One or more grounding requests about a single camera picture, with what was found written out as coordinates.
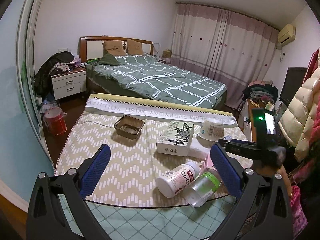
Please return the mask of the pink sleeved forearm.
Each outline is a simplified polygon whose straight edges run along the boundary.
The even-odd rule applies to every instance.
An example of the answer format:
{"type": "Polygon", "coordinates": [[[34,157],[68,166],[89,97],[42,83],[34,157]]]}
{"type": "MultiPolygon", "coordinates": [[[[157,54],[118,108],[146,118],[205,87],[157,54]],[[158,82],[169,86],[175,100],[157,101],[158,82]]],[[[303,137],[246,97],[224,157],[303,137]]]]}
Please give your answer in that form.
{"type": "Polygon", "coordinates": [[[278,171],[284,180],[287,193],[289,195],[292,211],[293,239],[296,239],[308,224],[307,218],[300,203],[300,188],[297,185],[291,185],[291,182],[283,165],[278,171]]]}

